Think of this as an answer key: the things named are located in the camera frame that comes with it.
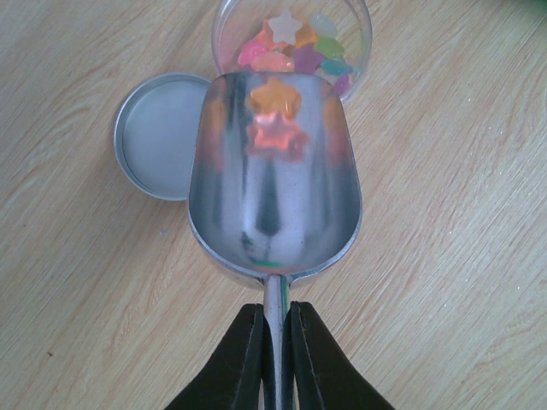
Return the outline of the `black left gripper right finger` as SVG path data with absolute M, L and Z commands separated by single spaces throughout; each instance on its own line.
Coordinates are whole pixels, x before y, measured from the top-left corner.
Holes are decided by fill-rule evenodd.
M 309 302 L 292 302 L 291 348 L 301 409 L 392 409 L 351 364 Z

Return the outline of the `silver metal scoop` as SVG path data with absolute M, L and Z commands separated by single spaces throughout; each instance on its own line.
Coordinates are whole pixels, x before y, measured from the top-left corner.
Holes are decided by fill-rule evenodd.
M 235 281 L 262 290 L 265 408 L 294 408 L 289 290 L 340 260 L 362 221 L 337 90 L 304 73 L 216 78 L 203 104 L 187 201 L 204 250 Z

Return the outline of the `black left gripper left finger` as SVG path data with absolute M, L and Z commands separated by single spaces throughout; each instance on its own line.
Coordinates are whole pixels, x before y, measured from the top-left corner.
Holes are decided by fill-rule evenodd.
M 205 366 L 167 408 L 257 409 L 264 322 L 261 304 L 243 305 Z

